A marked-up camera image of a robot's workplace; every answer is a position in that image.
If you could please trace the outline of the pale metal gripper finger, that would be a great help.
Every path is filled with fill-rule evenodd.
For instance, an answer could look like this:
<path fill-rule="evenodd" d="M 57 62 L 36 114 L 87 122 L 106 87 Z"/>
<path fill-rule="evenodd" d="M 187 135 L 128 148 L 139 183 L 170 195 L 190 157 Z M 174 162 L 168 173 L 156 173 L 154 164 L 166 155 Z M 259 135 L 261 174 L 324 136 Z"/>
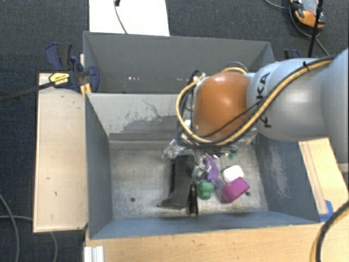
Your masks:
<path fill-rule="evenodd" d="M 184 147 L 176 139 L 173 139 L 163 150 L 162 159 L 174 159 L 182 153 Z"/>
<path fill-rule="evenodd" d="M 191 173 L 191 177 L 194 181 L 200 181 L 205 177 L 206 166 L 204 163 L 200 163 L 194 166 L 194 169 Z"/>

